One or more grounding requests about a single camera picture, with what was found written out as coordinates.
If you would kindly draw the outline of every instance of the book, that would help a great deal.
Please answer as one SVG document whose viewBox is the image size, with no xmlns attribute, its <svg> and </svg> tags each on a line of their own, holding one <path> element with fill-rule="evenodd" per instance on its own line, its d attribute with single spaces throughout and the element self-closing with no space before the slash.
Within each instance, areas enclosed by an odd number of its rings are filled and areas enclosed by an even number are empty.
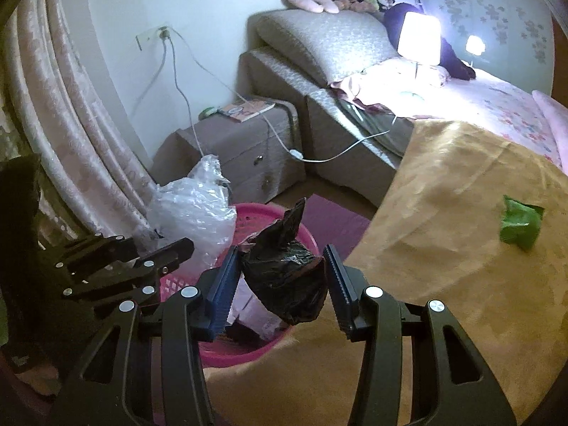
<svg viewBox="0 0 568 426">
<path fill-rule="evenodd" d="M 223 107 L 220 112 L 231 119 L 243 122 L 272 109 L 276 103 L 262 99 L 250 99 L 248 103 L 239 101 Z"/>
</svg>

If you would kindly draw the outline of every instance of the table lamp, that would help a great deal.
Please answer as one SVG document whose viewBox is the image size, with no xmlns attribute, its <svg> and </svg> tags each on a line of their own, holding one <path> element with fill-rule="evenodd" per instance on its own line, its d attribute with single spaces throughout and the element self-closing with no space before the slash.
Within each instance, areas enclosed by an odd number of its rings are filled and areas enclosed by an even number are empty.
<svg viewBox="0 0 568 426">
<path fill-rule="evenodd" d="M 477 35 L 470 35 L 465 45 L 465 50 L 474 56 L 481 56 L 485 52 L 485 43 Z"/>
<path fill-rule="evenodd" d="M 442 28 L 439 20 L 421 13 L 406 13 L 398 42 L 398 54 L 416 62 L 415 79 L 418 76 L 418 64 L 439 64 L 441 50 Z M 388 107 L 401 117 L 427 113 L 424 98 L 412 91 L 391 95 Z"/>
<path fill-rule="evenodd" d="M 434 16 L 408 12 L 400 32 L 398 53 L 418 64 L 439 64 L 442 29 Z"/>
</svg>

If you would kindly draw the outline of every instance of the pink plush toy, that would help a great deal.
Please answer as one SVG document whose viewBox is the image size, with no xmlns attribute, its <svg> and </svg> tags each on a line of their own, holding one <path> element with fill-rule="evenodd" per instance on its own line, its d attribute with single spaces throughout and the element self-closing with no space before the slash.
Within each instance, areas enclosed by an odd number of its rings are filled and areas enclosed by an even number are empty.
<svg viewBox="0 0 568 426">
<path fill-rule="evenodd" d="M 294 6 L 313 13 L 322 13 L 324 11 L 337 14 L 339 8 L 332 0 L 288 0 Z"/>
</svg>

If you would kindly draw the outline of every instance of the clear plastic bag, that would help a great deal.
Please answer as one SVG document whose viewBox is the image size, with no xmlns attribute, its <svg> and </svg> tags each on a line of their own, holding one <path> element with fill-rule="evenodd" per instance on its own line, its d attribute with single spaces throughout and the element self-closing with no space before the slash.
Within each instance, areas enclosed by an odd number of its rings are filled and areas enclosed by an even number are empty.
<svg viewBox="0 0 568 426">
<path fill-rule="evenodd" d="M 214 267 L 235 234 L 237 211 L 221 185 L 228 182 L 218 157 L 206 155 L 188 177 L 158 187 L 147 213 L 152 229 L 137 232 L 138 248 L 150 253 L 184 237 L 191 239 L 195 252 L 176 274 L 190 283 L 197 280 Z"/>
</svg>

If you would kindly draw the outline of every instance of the white curtain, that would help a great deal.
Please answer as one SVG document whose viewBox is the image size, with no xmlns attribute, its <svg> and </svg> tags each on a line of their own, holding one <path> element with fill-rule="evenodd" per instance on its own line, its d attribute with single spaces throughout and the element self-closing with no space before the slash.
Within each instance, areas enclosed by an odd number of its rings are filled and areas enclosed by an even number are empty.
<svg viewBox="0 0 568 426">
<path fill-rule="evenodd" d="M 12 102 L 64 202 L 92 231 L 147 227 L 155 184 L 95 92 L 59 0 L 22 0 L 5 33 Z"/>
</svg>

